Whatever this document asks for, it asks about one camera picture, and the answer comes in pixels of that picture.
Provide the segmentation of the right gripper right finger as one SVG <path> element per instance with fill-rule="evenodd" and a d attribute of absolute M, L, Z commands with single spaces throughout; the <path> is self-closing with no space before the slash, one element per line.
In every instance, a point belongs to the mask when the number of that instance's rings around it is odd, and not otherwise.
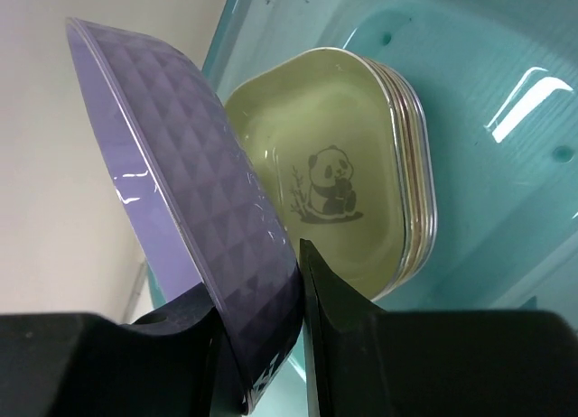
<path fill-rule="evenodd" d="M 577 337 L 543 310 L 386 311 L 300 243 L 311 416 L 574 416 Z"/>

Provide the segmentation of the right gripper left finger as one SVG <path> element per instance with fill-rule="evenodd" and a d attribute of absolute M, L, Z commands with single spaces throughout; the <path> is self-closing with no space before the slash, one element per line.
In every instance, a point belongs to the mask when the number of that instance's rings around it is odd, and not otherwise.
<path fill-rule="evenodd" d="M 206 294 L 133 324 L 92 313 L 1 318 L 3 416 L 240 416 L 236 371 Z"/>

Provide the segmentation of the purple plate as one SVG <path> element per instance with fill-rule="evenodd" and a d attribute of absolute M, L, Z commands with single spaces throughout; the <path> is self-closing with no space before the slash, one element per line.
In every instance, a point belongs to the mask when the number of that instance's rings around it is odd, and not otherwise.
<path fill-rule="evenodd" d="M 303 285 L 289 237 L 219 97 L 183 53 L 78 18 L 70 53 L 117 196 L 167 300 L 203 285 L 252 412 L 299 336 Z"/>

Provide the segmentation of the yellow plate top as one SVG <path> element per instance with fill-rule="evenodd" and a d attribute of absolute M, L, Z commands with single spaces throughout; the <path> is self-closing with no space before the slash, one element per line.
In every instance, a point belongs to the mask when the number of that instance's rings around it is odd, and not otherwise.
<path fill-rule="evenodd" d="M 383 297 L 415 277 L 430 257 L 438 228 L 438 211 L 427 123 L 415 90 L 394 69 L 370 58 L 365 62 L 382 83 L 392 116 L 400 194 L 406 225 L 404 253 Z"/>

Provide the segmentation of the green plate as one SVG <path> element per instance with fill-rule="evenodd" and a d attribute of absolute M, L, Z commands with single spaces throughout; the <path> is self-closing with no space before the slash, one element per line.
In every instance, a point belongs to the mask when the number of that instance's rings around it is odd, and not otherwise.
<path fill-rule="evenodd" d="M 390 107 L 368 64 L 312 49 L 237 87 L 225 109 L 292 243 L 313 242 L 365 297 L 385 295 L 406 212 Z"/>

